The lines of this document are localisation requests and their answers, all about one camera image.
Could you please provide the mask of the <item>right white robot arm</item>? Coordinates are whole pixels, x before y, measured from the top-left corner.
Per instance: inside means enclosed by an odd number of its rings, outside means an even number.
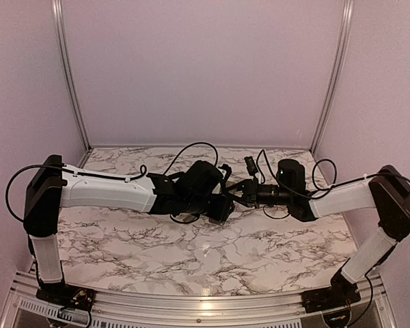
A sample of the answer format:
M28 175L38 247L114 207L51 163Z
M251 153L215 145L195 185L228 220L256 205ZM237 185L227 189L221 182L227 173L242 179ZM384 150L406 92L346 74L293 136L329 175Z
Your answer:
M285 206L290 216L302 222L363 208L377 210L377 229L331 278L325 291L329 305L339 306L348 299L351 285L382 264L410 234L410 180L391 165L375 174L308 191L304 166L283 159L274 179L275 184L261 184L252 177L223 187L221 192L246 207Z

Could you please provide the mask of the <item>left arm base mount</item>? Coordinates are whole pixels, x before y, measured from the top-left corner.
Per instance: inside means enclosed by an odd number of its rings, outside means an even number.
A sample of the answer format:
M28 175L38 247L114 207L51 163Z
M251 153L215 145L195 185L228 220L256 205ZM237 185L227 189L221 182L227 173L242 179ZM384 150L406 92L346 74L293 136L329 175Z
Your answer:
M59 289L38 289L36 297L40 300L60 305L65 309L74 308L83 311L91 310L95 290L78 286L65 285Z

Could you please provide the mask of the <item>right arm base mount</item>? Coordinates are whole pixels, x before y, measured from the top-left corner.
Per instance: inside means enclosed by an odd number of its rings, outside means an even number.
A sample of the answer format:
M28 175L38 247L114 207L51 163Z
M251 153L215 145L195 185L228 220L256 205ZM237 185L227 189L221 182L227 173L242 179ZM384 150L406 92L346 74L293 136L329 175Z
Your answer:
M307 313L330 310L348 306L361 301L360 293L356 288L343 291L332 286L307 290L301 294L302 305Z

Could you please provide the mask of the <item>grey remote control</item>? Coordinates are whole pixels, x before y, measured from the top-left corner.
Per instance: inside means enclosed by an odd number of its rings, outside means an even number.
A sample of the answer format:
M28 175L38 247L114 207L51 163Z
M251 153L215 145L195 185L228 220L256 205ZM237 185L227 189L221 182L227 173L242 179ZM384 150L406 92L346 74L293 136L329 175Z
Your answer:
M226 191L232 190L232 186L235 185L236 183L234 181L227 181L225 184L225 189Z

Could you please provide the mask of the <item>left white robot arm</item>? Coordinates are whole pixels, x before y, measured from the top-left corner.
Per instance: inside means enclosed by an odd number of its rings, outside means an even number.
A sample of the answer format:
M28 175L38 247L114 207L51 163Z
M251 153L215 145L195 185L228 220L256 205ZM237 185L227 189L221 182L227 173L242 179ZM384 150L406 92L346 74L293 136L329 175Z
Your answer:
M79 169L64 164L60 155L49 156L27 186L23 218L47 295L58 304L68 303L73 296L64 282L59 258L57 227L62 208L96 206L173 217L203 215L222 225L234 210L228 196L215 193L225 183L222 170L207 161L196 161L186 172L168 176L149 173L146 166L141 166L139 175L127 176Z

